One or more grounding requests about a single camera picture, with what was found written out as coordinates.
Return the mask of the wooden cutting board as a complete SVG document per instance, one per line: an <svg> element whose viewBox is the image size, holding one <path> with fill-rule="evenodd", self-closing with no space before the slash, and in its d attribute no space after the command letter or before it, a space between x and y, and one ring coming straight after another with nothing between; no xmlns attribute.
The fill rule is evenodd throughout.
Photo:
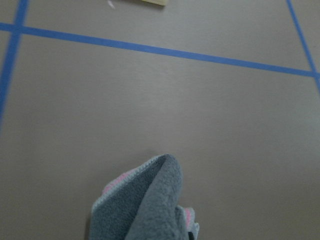
<svg viewBox="0 0 320 240"><path fill-rule="evenodd" d="M168 4L168 0L142 0L143 2L159 5L159 6L166 6Z"/></svg>

